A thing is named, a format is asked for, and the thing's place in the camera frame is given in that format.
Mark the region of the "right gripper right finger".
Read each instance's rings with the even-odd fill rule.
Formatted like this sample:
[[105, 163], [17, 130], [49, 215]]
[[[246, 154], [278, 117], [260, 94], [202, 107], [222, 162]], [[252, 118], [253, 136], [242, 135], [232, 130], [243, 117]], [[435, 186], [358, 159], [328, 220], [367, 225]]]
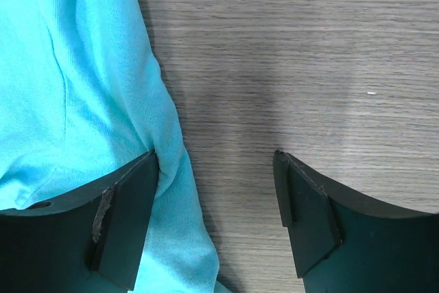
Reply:
[[296, 157], [273, 157], [276, 197], [307, 292], [437, 292], [438, 215], [378, 200]]

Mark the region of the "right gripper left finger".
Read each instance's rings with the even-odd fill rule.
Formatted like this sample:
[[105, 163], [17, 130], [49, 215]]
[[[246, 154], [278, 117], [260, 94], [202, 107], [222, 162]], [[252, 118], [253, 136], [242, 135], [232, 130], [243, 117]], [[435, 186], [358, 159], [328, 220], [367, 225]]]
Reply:
[[132, 291], [157, 184], [148, 152], [65, 194], [3, 210], [1, 291]]

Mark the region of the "cyan t shirt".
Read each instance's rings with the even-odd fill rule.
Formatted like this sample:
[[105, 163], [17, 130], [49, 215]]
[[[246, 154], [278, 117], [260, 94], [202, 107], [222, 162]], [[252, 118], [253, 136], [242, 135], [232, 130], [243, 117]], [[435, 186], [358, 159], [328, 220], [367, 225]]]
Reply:
[[135, 291], [224, 292], [138, 0], [1, 0], [1, 208], [149, 151], [160, 173]]

